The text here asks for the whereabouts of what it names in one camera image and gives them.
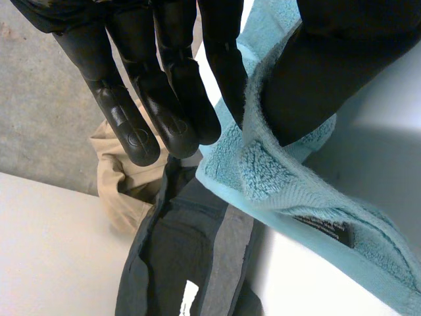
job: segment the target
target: gray fabric stripe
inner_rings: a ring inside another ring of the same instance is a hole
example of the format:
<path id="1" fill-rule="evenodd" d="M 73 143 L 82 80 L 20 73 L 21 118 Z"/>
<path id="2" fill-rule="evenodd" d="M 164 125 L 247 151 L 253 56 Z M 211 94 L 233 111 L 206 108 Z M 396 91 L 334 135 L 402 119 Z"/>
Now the gray fabric stripe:
<path id="1" fill-rule="evenodd" d="M 212 272 L 201 316 L 228 315 L 241 277 L 245 249 L 253 230 L 253 218 L 229 205 L 216 234 Z"/>

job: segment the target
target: fuzzy fabric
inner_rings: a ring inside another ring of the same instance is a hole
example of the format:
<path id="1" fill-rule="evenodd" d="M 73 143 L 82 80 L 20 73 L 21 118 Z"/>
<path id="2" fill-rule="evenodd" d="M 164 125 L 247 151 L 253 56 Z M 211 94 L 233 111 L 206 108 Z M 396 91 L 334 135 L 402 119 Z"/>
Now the fuzzy fabric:
<path id="1" fill-rule="evenodd" d="M 421 311 L 421 266 L 405 238 L 381 211 L 325 183 L 302 162 L 320 149 L 335 116 L 298 142 L 280 147 L 260 108 L 262 83 L 299 23 L 293 0 L 253 4 L 238 47 L 250 75 L 243 132 L 224 102 L 216 111 L 222 136 L 202 146 L 196 177 L 214 194 L 318 253 L 403 315 Z M 352 228 L 353 245 L 339 243 L 293 216 L 316 217 Z"/>

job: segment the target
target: white label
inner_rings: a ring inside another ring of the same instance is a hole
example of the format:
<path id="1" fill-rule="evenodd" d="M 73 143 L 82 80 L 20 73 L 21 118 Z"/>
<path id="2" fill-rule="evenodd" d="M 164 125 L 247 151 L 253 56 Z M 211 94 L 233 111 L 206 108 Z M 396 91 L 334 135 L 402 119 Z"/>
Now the white label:
<path id="1" fill-rule="evenodd" d="M 186 288 L 184 289 L 183 302 L 180 308 L 180 316 L 190 316 L 190 309 L 198 291 L 199 287 L 187 280 Z"/>

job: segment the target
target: white surface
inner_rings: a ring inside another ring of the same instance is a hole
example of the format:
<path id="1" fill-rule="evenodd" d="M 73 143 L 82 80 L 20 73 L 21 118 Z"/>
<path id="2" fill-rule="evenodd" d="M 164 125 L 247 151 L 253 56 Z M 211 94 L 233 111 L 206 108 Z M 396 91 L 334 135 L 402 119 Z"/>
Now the white surface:
<path id="1" fill-rule="evenodd" d="M 0 315 L 114 315 L 130 244 L 98 197 L 0 174 Z"/>
<path id="2" fill-rule="evenodd" d="M 245 24 L 252 4 L 253 0 L 245 0 L 242 25 Z M 203 45 L 199 48 L 196 59 L 209 99 L 216 105 L 221 94 L 207 63 Z M 421 82 L 421 71 L 417 71 L 418 74 L 415 70 L 411 72 L 412 76 L 418 76 L 418 80 L 412 83 L 413 86 Z M 419 113 L 417 111 L 421 107 L 417 109 L 413 107 L 411 111 L 407 111 L 408 115 Z M 391 110 L 390 113 L 388 122 L 393 121 L 394 111 Z M 319 165 L 328 168 L 323 158 L 319 160 Z M 252 258 L 256 267 L 251 269 L 247 279 L 262 301 L 266 316 L 398 315 L 332 264 L 283 234 L 265 227 L 260 236 L 260 244 Z"/>

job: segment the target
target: folded clothing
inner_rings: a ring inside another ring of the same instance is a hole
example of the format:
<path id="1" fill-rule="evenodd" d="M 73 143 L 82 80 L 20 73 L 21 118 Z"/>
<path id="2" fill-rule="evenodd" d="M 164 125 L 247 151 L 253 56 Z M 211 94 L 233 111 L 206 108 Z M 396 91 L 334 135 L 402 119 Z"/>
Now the folded clothing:
<path id="1" fill-rule="evenodd" d="M 136 233 L 152 207 L 168 158 L 168 150 L 139 100 L 136 105 L 161 148 L 153 165 L 139 167 L 132 163 L 106 120 L 89 139 L 99 160 L 98 194 L 103 209 L 115 228 L 129 233 Z"/>
<path id="2" fill-rule="evenodd" d="M 169 158 L 124 266 L 116 316 L 261 315 L 258 298 L 241 292 L 255 220 L 204 188 L 191 169 Z M 251 302 L 237 304 L 240 294 Z"/>
<path id="3" fill-rule="evenodd" d="M 301 164 L 330 137 L 335 115 L 285 147 L 265 121 L 263 82 L 298 23 L 295 1 L 254 2 L 238 39 L 250 75 L 243 132 L 220 100 L 222 135 L 201 148 L 196 177 L 218 197 L 333 263 L 399 313 L 419 315 L 421 266 L 397 227 L 380 210 L 344 196 Z"/>

